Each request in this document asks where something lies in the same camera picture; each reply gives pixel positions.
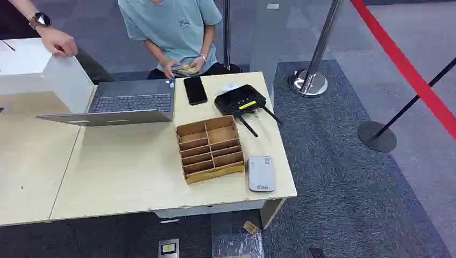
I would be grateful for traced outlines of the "seated person's left hand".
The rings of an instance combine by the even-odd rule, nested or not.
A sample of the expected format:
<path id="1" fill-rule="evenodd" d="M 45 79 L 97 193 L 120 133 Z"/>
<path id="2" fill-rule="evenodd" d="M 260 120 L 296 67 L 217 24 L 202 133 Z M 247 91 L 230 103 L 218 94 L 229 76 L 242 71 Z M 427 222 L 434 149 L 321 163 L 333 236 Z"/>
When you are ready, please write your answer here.
<path id="1" fill-rule="evenodd" d="M 186 65 L 185 72 L 187 74 L 197 74 L 201 71 L 203 65 L 205 64 L 205 57 L 200 55 L 195 58 L 190 64 Z"/>

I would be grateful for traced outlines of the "seated person's right hand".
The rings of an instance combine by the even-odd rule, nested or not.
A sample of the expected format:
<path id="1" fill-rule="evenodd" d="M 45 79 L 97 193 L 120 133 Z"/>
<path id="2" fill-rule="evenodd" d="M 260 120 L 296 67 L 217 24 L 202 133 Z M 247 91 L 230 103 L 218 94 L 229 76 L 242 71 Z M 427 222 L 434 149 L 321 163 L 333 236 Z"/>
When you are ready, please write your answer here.
<path id="1" fill-rule="evenodd" d="M 174 78 L 175 75 L 173 73 L 173 67 L 174 66 L 179 66 L 180 63 L 175 60 L 169 60 L 165 59 L 164 61 L 161 62 L 161 66 L 163 68 L 163 73 L 167 78 Z"/>

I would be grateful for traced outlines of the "standing person's hand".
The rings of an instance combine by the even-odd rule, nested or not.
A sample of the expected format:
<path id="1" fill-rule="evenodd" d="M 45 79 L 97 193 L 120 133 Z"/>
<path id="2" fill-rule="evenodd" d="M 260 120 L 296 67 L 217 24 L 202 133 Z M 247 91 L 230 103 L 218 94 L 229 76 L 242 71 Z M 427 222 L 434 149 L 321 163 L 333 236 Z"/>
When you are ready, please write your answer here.
<path id="1" fill-rule="evenodd" d="M 35 28 L 41 36 L 45 48 L 53 55 L 75 56 L 78 48 L 72 36 L 55 29 L 53 26 L 39 25 Z"/>

